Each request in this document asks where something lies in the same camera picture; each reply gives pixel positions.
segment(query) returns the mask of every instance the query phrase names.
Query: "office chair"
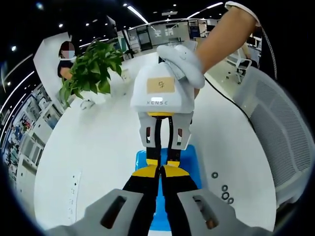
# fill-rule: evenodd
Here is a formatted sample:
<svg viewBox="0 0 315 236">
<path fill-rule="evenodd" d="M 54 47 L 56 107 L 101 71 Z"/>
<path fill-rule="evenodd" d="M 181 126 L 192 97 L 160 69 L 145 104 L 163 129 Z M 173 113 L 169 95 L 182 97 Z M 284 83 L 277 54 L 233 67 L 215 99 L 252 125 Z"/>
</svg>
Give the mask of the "office chair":
<svg viewBox="0 0 315 236">
<path fill-rule="evenodd" d="M 315 144 L 303 116 L 273 79 L 250 67 L 233 97 L 250 117 L 272 172 L 277 207 L 302 195 L 315 159 Z"/>
</svg>

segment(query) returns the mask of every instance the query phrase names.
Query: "tan label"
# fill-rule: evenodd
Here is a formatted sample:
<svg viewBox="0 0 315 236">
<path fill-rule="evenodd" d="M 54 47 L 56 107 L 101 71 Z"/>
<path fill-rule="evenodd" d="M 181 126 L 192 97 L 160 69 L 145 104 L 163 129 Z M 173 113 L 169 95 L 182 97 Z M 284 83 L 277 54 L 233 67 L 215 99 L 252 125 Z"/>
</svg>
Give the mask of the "tan label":
<svg viewBox="0 0 315 236">
<path fill-rule="evenodd" d="M 149 78 L 147 80 L 147 93 L 175 92 L 173 77 Z"/>
</svg>

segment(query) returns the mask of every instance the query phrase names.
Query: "dark shirt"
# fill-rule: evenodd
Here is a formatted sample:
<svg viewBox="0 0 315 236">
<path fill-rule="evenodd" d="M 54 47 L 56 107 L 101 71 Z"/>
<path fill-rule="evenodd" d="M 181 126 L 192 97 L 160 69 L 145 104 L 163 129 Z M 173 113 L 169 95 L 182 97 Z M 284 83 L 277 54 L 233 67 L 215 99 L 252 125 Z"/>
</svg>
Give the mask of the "dark shirt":
<svg viewBox="0 0 315 236">
<path fill-rule="evenodd" d="M 57 74 L 60 78 L 63 76 L 60 74 L 61 68 L 71 68 L 73 66 L 73 63 L 69 60 L 61 60 L 58 65 Z"/>
</svg>

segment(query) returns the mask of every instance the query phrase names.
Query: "human arm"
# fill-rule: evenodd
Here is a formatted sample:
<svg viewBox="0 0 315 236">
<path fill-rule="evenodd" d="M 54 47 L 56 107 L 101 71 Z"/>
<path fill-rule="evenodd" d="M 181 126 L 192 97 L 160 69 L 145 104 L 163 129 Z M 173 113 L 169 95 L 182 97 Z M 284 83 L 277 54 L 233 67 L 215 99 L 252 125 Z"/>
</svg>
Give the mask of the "human arm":
<svg viewBox="0 0 315 236">
<path fill-rule="evenodd" d="M 65 78 L 67 80 L 71 80 L 72 79 L 72 74 L 70 73 L 70 68 L 61 67 L 60 74 L 61 74 L 61 76 L 63 78 Z"/>
<path fill-rule="evenodd" d="M 202 73 L 239 49 L 254 31 L 256 19 L 248 12 L 231 7 L 197 48 L 196 55 L 202 64 Z"/>
</svg>

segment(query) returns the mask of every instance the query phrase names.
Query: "face mask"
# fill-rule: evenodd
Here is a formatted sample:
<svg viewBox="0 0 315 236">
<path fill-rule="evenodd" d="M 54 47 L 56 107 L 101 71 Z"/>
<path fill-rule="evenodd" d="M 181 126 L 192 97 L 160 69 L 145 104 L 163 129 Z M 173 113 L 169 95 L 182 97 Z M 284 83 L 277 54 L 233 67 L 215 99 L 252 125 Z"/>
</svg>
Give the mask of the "face mask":
<svg viewBox="0 0 315 236">
<path fill-rule="evenodd" d="M 69 51 L 69 58 L 60 58 L 60 60 L 70 60 L 71 62 L 75 62 L 75 59 L 75 51 Z"/>
<path fill-rule="evenodd" d="M 75 51 L 69 51 L 69 59 L 74 58 Z"/>
</svg>

